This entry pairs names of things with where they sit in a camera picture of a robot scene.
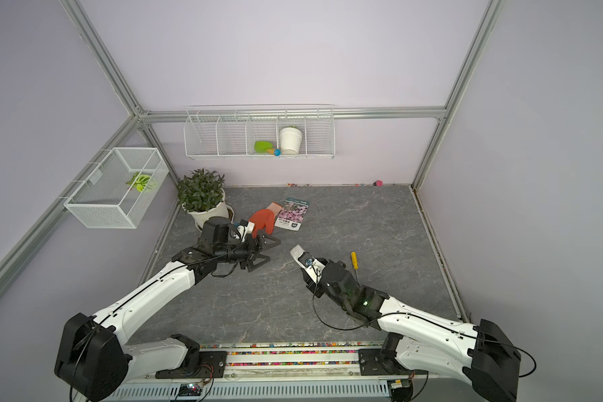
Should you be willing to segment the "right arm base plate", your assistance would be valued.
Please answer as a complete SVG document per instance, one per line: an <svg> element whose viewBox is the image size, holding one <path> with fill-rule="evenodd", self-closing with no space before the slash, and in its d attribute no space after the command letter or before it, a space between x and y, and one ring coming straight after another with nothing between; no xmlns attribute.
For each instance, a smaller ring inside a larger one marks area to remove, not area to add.
<svg viewBox="0 0 603 402"><path fill-rule="evenodd" d="M362 376L426 375L425 370L409 370L382 348L360 348L358 350L359 371Z"/></svg>

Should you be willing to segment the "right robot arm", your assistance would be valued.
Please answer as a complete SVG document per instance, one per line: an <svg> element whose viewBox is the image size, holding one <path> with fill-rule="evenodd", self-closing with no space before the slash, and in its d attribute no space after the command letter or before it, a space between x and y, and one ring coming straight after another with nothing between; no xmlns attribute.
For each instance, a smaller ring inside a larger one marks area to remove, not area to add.
<svg viewBox="0 0 603 402"><path fill-rule="evenodd" d="M423 370L470 385L488 401L517 399L522 354L488 320L456 322L402 303L365 286L340 261L296 258L315 298L328 296L363 327L387 334L380 358L391 373Z"/></svg>

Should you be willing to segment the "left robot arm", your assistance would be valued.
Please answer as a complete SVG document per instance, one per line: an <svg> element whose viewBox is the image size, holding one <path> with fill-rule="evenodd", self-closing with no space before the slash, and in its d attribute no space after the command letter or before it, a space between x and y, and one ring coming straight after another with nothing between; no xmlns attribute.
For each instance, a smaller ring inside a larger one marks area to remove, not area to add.
<svg viewBox="0 0 603 402"><path fill-rule="evenodd" d="M266 251L281 241L248 221L208 219L193 246L179 251L162 270L107 308L78 313L64 326L55 375L69 386L69 398L101 401L128 380L152 373L194 375L202 365L200 345L182 334L129 345L151 316L176 296L214 275L220 264L249 272L270 261Z"/></svg>

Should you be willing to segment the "yellow handled screwdriver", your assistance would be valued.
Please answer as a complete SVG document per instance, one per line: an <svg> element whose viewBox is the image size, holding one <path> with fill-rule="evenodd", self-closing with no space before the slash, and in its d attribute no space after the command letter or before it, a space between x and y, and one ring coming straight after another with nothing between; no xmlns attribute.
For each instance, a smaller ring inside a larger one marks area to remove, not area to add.
<svg viewBox="0 0 603 402"><path fill-rule="evenodd" d="M353 269L355 271L358 271L359 265L358 265L358 256L357 256L357 253L354 252L354 251L351 252L350 253L350 258L351 258L351 263L352 263Z"/></svg>

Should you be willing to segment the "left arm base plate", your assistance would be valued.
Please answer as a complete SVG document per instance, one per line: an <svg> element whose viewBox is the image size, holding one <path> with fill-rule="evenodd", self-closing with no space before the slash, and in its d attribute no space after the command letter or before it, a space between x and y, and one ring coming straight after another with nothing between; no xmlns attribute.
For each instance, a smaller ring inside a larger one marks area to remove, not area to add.
<svg viewBox="0 0 603 402"><path fill-rule="evenodd" d="M188 355L172 370L155 373L156 379L220 379L224 376L228 353L224 350L199 351Z"/></svg>

